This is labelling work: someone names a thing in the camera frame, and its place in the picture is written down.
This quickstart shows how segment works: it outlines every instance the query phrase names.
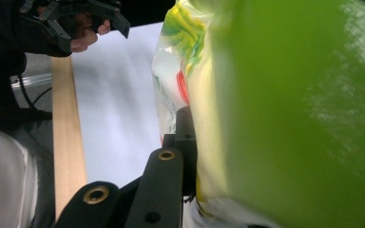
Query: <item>plastic bag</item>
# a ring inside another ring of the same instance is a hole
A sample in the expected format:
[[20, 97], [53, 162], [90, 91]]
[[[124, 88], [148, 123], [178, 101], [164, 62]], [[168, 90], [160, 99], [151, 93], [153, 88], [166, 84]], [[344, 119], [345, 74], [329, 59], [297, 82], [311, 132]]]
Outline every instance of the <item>plastic bag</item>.
[[191, 106], [198, 226], [365, 227], [365, 2], [178, 1], [153, 75], [162, 134]]

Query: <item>metal part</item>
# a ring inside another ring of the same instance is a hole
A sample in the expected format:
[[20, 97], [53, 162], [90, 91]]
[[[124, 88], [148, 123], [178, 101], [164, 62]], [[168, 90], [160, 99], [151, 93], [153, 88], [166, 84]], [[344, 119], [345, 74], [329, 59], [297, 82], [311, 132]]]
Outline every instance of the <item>metal part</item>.
[[105, 200], [108, 197], [108, 194], [109, 191], [107, 187], [103, 185], [95, 186], [85, 193], [83, 202], [87, 204], [97, 204]]
[[[86, 203], [86, 195], [97, 189], [107, 192], [106, 197], [96, 203]], [[82, 187], [64, 208], [55, 227], [113, 227], [114, 217], [120, 190], [112, 183], [96, 181]]]
[[158, 154], [160, 160], [172, 160], [176, 157], [176, 154], [171, 150], [164, 150], [162, 153]]
[[[24, 83], [25, 87], [51, 84], [51, 82], [52, 82], [51, 73], [23, 77], [23, 83]], [[13, 90], [20, 89], [20, 83], [19, 83], [19, 80], [17, 79], [17, 77], [11, 78], [11, 88]]]
[[34, 5], [34, 0], [26, 0], [23, 6], [19, 9], [19, 12], [27, 13], [32, 9], [33, 5]]

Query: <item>finger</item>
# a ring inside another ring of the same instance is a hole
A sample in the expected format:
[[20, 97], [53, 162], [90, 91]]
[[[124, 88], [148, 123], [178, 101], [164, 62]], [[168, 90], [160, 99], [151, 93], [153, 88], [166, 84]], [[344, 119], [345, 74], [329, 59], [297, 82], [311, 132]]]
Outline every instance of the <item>finger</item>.
[[72, 48], [71, 50], [72, 52], [83, 52], [87, 50], [87, 47], [77, 47], [77, 48]]
[[70, 49], [72, 52], [81, 52], [84, 47], [82, 47], [82, 43], [78, 39], [74, 39], [70, 41]]
[[105, 21], [103, 22], [103, 25], [109, 27], [110, 26], [109, 20], [108, 19], [105, 19]]
[[83, 46], [91, 46], [92, 44], [96, 43], [98, 37], [97, 34], [91, 29], [90, 27], [85, 28], [82, 31], [82, 38], [75, 39], [80, 42], [81, 47]]
[[100, 35], [105, 35], [105, 34], [109, 33], [109, 31], [110, 31], [110, 27], [105, 26], [105, 25], [101, 25], [101, 26], [99, 26], [99, 28], [97, 28], [97, 32]]

